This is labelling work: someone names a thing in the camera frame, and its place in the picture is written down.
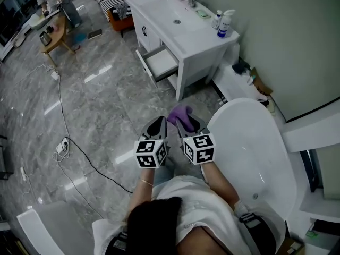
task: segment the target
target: bathroom sink vanity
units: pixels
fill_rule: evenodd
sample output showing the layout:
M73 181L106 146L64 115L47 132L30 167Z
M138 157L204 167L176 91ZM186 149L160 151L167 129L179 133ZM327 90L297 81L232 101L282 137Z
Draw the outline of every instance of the bathroom sink vanity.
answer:
M139 47L146 54L137 54L152 82L168 78L181 100L184 88L203 77L210 81L227 47L239 34L230 29L228 37L217 37L211 27L213 12L188 0L126 0L130 5ZM203 19L202 9L210 18Z

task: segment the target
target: striped cushion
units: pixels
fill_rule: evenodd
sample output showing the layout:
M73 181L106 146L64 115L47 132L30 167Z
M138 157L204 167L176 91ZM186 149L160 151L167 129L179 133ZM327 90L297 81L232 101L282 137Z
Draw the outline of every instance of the striped cushion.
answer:
M115 8L115 5L126 3L125 0L97 0L97 2L101 6L101 9L103 10L106 16L107 21L110 21L108 13L107 13L108 10L111 10L115 20L120 20L120 17L119 17L120 14L118 14L117 9ZM124 17L129 17L131 15L132 15L131 9L128 6L126 7L126 12L124 14Z

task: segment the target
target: lotion bottle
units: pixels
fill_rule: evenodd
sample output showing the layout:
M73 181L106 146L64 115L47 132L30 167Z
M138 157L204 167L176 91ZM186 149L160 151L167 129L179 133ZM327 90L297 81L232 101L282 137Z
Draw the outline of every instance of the lotion bottle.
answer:
M236 10L228 10L223 13L223 17L221 19L221 24L219 25L219 29L217 32L217 36L220 38L225 38L227 31L230 27L230 23L232 22L231 16L235 13Z
M221 23L221 15L222 15L222 11L217 11L217 14L215 15L215 17L213 18L212 22L211 22L211 26L214 29L218 29L219 28L219 24Z

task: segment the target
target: power strip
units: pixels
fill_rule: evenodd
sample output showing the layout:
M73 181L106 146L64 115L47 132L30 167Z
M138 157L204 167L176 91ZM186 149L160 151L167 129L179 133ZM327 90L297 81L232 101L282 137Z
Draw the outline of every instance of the power strip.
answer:
M58 80L60 78L59 74L57 74L55 71L52 72L51 77L55 80Z
M60 144L57 146L57 153L60 154L61 152L67 151L67 148L69 147L70 141L68 138L64 138Z
M27 180L27 177L26 177L25 168L23 168L23 167L21 166L21 167L20 167L20 172L21 172L21 176L22 176L23 181L26 181L26 180Z

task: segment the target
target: fiducial marker cube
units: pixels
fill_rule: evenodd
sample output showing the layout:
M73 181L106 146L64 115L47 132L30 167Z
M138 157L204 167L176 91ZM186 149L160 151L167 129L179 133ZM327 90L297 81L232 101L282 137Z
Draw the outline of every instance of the fiducial marker cube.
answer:
M215 160L215 139L213 134L202 134L183 139L184 154L193 164L204 164Z
M166 158L164 140L145 140L134 142L134 155L141 168L158 168Z

